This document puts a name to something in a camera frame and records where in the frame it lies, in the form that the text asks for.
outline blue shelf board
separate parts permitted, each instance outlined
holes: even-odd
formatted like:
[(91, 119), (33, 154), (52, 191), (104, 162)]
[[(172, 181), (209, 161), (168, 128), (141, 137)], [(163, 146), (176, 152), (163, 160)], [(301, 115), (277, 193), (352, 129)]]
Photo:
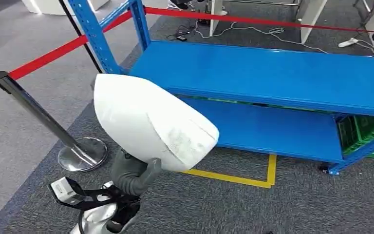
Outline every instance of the blue shelf board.
[(374, 116), (374, 58), (153, 41), (130, 71), (172, 93)]
[(182, 98), (220, 131), (219, 147), (342, 162), (337, 127), (328, 114)]

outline floor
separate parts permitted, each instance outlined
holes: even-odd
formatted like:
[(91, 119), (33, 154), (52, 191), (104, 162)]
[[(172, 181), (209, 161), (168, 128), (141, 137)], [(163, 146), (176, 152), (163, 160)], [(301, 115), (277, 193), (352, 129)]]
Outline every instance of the floor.
[[(124, 0), (111, 0), (102, 18)], [(165, 0), (145, 0), (164, 7)], [(158, 17), (149, 16), (153, 25)], [(0, 0), (0, 71), (11, 71), (76, 37), (66, 17), (31, 14), (21, 1)], [(121, 63), (137, 44), (131, 20), (108, 33)], [(59, 123), (68, 128), (92, 99), (97, 71), (83, 47), (20, 80)], [(0, 89), (0, 210), (56, 143), (57, 138)]]
[[(358, 16), (349, 1), (329, 2), (318, 24), (343, 27), (358, 24)], [(109, 3), (97, 16), (102, 17), (119, 3)], [(157, 7), (165, 4), (152, 0), (144, 3)], [(236, 15), (277, 20), (291, 18), (289, 9), (253, 5), (231, 8), (229, 4), (226, 7), (233, 9), (231, 14)], [(149, 18), (149, 23), (153, 25), (151, 36), (154, 39), (167, 39), (179, 25), (188, 26), (193, 22), (153, 17)], [(229, 23), (221, 23), (218, 32), (228, 26)], [(126, 22), (107, 36), (117, 62), (125, 67), (130, 67), (139, 55), (138, 50), (133, 49), (136, 35), (132, 27), (132, 22)], [(339, 42), (354, 35), (314, 30), (307, 44), (332, 53), (371, 55), (368, 49), (358, 46), (337, 48)], [(298, 30), (286, 29), (280, 36), (298, 40)], [(0, 11), (0, 70), (16, 68), (74, 37), (65, 18), (30, 14), (21, 2), (15, 3)], [(222, 37), (207, 40), (192, 33), (187, 39), (309, 50), (277, 42), (273, 37), (266, 39), (252, 30), (240, 33), (230, 30)], [(23, 78), (20, 83), (64, 127), (70, 127), (69, 132), (75, 137), (94, 133), (106, 141), (112, 157), (116, 144), (99, 127), (93, 106), (88, 105), (92, 98), (89, 84), (95, 74), (94, 66), (80, 48)], [(0, 232), (67, 232), (75, 223), (76, 211), (55, 204), (46, 184), (64, 175), (76, 179), (85, 188), (96, 188), (108, 180), (111, 160), (90, 173), (72, 174), (61, 170), (55, 157), (61, 144), (55, 143), (51, 133), (0, 90)], [(198, 165), (198, 169), (264, 180), (266, 163), (264, 155), (216, 149)], [(366, 159), (339, 177), (318, 173), (317, 166), (316, 162), (279, 157), (276, 185), (270, 190), (165, 173), (144, 195), (140, 223), (131, 231), (373, 233), (374, 160)]]

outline white cushion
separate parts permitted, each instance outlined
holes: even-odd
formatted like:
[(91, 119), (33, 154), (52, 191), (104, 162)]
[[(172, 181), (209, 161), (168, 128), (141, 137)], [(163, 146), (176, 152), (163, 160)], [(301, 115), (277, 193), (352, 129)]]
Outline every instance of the white cushion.
[(194, 167), (219, 139), (206, 117), (146, 79), (98, 74), (94, 105), (114, 141), (141, 161), (160, 158), (164, 170)]

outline blue shelf rack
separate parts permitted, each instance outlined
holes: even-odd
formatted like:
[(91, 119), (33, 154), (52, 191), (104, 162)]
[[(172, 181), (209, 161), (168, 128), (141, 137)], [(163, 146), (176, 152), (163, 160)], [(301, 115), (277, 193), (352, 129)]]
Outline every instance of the blue shelf rack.
[[(101, 25), (86, 0), (69, 2), (91, 46), (100, 50), (96, 55), (107, 73), (124, 69), (111, 59), (102, 27), (130, 9), (144, 52), (129, 75), (173, 94), (336, 113), (183, 99), (219, 128), (221, 147), (329, 162), (333, 175), (374, 151), (371, 141), (343, 158), (335, 120), (349, 114), (374, 116), (373, 57), (151, 41), (141, 0), (127, 0)], [(182, 61), (174, 59), (175, 51), (183, 54)], [(188, 69), (178, 69), (180, 62)]]

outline stanchion base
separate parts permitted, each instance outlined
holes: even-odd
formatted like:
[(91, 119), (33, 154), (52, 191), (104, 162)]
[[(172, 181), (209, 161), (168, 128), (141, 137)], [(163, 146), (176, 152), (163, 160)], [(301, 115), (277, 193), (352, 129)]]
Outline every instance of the stanchion base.
[(80, 148), (93, 159), (91, 164), (83, 161), (69, 147), (62, 148), (58, 153), (58, 163), (70, 172), (86, 172), (98, 167), (107, 158), (107, 146), (101, 140), (84, 137), (76, 140)]

